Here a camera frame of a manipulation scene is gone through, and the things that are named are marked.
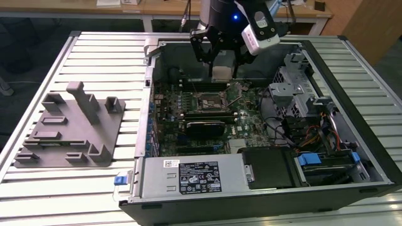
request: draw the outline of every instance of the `gray plastic stand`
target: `gray plastic stand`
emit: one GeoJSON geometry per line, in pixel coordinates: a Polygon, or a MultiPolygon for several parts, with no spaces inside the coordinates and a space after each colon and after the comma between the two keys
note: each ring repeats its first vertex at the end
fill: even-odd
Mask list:
{"type": "Polygon", "coordinates": [[[125,102],[116,97],[96,100],[80,81],[68,83],[73,100],[49,93],[45,111],[25,140],[13,166],[105,167],[110,164],[125,102]]]}

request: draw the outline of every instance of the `black chassis frame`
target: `black chassis frame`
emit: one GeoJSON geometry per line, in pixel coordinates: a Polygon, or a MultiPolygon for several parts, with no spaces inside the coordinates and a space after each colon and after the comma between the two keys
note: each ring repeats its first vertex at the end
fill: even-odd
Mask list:
{"type": "Polygon", "coordinates": [[[128,203],[128,201],[120,201],[120,209],[140,225],[165,226],[188,222],[332,211],[364,198],[385,195],[402,188],[402,172],[373,135],[311,42],[307,40],[280,40],[280,42],[300,43],[300,48],[307,51],[312,63],[323,75],[328,88],[357,130],[363,142],[392,183],[347,188],[320,188],[315,191],[168,200],[161,202],[142,201],[128,203]]]}

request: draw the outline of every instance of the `power supply label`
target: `power supply label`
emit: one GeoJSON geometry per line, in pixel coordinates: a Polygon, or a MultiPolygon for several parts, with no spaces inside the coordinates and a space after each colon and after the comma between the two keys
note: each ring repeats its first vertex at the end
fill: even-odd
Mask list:
{"type": "Polygon", "coordinates": [[[217,162],[180,163],[178,184],[181,194],[221,192],[217,162]]]}

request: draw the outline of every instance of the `circuit board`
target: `circuit board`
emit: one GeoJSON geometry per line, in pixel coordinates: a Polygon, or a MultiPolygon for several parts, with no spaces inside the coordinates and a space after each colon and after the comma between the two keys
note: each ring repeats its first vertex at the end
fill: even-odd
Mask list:
{"type": "Polygon", "coordinates": [[[157,111],[158,155],[177,156],[182,147],[213,147],[213,154],[230,153],[229,139],[244,139],[247,147],[269,146],[269,137],[257,110],[260,88],[248,88],[244,82],[226,84],[221,92],[182,92],[180,85],[157,84],[154,103],[157,111]],[[181,115],[196,112],[233,112],[234,123],[224,125],[224,133],[213,139],[188,139],[181,128],[181,115]]]}

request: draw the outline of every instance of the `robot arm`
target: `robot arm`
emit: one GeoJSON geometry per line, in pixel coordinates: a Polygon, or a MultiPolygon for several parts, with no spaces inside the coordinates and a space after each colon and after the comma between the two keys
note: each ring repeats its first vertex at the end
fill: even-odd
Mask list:
{"type": "Polygon", "coordinates": [[[198,62],[209,65],[220,50],[234,53],[234,78],[239,65],[252,63],[255,56],[269,46],[279,43],[279,36],[272,16],[281,0],[205,0],[201,1],[201,30],[190,31],[190,45],[198,62]],[[201,42],[206,37],[210,42],[208,52],[202,51],[201,42]]]}

